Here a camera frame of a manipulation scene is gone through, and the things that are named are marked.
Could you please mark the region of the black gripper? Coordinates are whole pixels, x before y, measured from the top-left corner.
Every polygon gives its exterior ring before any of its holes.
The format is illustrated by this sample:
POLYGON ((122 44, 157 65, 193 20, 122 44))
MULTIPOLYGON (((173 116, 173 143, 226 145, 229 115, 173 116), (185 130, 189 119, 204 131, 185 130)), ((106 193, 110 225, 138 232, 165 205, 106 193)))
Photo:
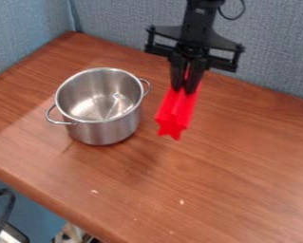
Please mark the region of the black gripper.
POLYGON ((182 27, 181 26, 150 26, 146 30, 148 40, 144 46, 144 51, 146 53, 169 57, 174 50, 181 50, 192 60, 188 62, 181 56, 172 56, 169 59, 169 77, 170 77, 170 87, 174 91, 178 91, 184 87, 185 92, 192 94, 196 90, 198 82, 202 77, 204 71, 209 67, 220 69, 228 72, 235 72, 239 66, 240 54, 244 52, 244 47, 241 44, 232 42, 214 31, 208 28, 202 33, 197 34, 198 40, 182 38, 182 27), (176 46, 166 46, 154 42, 154 37, 160 36, 165 39, 174 41, 176 46), (233 53, 230 59, 213 56, 209 50, 221 50, 233 53))

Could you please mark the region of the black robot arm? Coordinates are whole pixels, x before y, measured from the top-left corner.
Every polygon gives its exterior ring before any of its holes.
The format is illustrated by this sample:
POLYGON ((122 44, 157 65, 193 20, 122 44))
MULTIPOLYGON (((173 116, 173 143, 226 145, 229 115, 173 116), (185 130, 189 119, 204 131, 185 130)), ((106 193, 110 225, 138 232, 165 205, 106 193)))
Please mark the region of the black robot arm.
POLYGON ((170 87, 184 89, 189 95, 196 91, 202 74, 210 68, 235 72, 244 46, 220 36, 213 29, 214 16, 233 21, 221 12, 225 0, 186 0, 182 24, 153 26, 148 33, 144 51, 164 56, 169 61, 170 87))

